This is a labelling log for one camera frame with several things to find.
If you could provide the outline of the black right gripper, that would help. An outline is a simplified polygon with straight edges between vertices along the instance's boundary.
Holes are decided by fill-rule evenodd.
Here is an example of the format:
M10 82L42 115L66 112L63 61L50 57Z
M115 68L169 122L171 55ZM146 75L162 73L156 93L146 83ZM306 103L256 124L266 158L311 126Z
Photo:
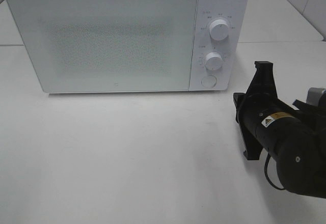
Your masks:
M239 124L247 160L259 160L265 149L274 160L278 160L275 144L266 138L262 121L277 107L278 95L273 74L273 63L254 62L256 73L246 93L233 93L236 121Z

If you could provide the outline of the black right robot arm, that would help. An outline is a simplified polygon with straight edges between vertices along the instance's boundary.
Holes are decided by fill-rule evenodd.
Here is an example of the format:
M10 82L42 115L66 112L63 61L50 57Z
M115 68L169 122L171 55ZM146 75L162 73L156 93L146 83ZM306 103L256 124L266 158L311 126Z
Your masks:
M273 64L255 62L244 93L234 93L236 121L247 160L263 150L276 162L279 190L325 197L325 89L310 88L305 102L292 106L278 98Z

